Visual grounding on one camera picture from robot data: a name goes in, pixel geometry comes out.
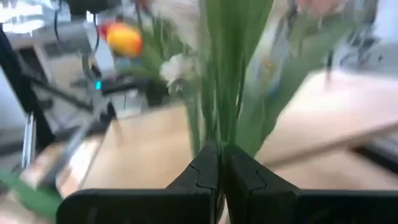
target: white wall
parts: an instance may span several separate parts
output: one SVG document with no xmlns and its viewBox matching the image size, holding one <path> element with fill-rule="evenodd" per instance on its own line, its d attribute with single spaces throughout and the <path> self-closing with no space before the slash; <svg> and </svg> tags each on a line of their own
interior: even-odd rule
<svg viewBox="0 0 398 224">
<path fill-rule="evenodd" d="M 25 126 L 25 113 L 0 67 L 0 130 L 17 130 Z"/>
</svg>

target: white flower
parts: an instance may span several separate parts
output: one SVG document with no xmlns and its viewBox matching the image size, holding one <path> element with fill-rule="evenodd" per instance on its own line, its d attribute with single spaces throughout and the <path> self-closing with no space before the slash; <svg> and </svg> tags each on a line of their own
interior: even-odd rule
<svg viewBox="0 0 398 224">
<path fill-rule="evenodd" d="M 185 58 L 182 54 L 174 55 L 168 62 L 160 66 L 160 76 L 167 81 L 167 85 L 181 78 L 193 68 L 193 61 Z"/>
</svg>

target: blue light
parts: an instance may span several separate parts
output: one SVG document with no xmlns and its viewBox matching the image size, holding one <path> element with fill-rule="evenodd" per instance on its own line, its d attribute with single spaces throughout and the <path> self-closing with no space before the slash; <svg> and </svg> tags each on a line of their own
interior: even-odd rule
<svg viewBox="0 0 398 224">
<path fill-rule="evenodd" d="M 102 82 L 101 81 L 97 81 L 96 83 L 95 83 L 95 89 L 96 90 L 100 90 L 102 88 Z"/>
</svg>

